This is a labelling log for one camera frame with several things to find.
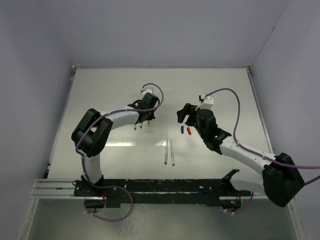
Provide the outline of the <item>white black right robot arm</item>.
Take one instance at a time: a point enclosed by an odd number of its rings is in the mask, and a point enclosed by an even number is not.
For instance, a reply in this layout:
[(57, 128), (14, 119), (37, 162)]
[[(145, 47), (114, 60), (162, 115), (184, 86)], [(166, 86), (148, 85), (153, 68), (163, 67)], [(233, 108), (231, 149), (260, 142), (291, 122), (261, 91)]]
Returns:
[(259, 174), (252, 177), (237, 171), (222, 183), (226, 195), (250, 191), (264, 194), (275, 205), (285, 207), (305, 186), (302, 175), (288, 154), (273, 155), (242, 145), (233, 135), (218, 127), (210, 109), (186, 103), (176, 114), (178, 123), (194, 127), (210, 151), (232, 158)]

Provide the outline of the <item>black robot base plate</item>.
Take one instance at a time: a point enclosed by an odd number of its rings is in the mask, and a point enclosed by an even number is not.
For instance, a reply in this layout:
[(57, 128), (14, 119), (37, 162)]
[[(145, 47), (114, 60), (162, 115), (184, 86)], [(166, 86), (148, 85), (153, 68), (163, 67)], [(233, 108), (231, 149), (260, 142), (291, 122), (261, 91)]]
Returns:
[(122, 204), (205, 205), (237, 210), (249, 191), (236, 190), (223, 179), (102, 179), (91, 186), (84, 178), (73, 181), (74, 196), (89, 208), (119, 208)]

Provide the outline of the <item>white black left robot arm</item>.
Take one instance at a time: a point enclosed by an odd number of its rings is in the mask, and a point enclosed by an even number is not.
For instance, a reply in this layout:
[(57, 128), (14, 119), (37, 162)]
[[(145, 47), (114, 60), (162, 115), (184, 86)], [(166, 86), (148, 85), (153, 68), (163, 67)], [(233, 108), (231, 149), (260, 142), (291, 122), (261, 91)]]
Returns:
[(103, 191), (104, 176), (100, 153), (105, 148), (110, 132), (127, 125), (137, 125), (155, 118), (154, 112), (162, 102), (153, 93), (143, 94), (126, 107), (110, 112), (89, 109), (71, 134), (75, 151), (81, 157), (82, 178), (87, 181), (85, 190), (91, 196)]

